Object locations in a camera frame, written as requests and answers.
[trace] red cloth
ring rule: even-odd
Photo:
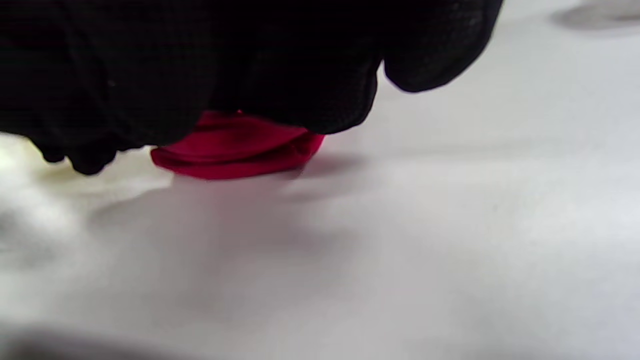
[[[151,158],[157,166],[182,175],[237,179],[301,167],[323,140],[323,135],[247,114],[207,111],[191,135],[154,149]]]

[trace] white table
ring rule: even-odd
[[[640,28],[554,20],[573,5],[507,0],[463,77],[382,82],[297,178],[172,179],[134,152],[85,179],[0,139],[0,338],[176,360],[640,359]]]

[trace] red fabric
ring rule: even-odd
[[[207,111],[183,141],[154,149],[154,163],[178,174],[220,180],[281,172],[306,164],[323,135],[243,113]]]

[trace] white surface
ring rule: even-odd
[[[2,139],[0,321],[197,359],[640,359],[640,32],[507,2],[465,76],[381,84],[297,179],[83,179]]]

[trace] black fabric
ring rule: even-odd
[[[99,172],[168,145],[204,110],[332,134],[361,124],[376,73],[421,92],[460,75],[502,0],[0,1],[0,131]]]

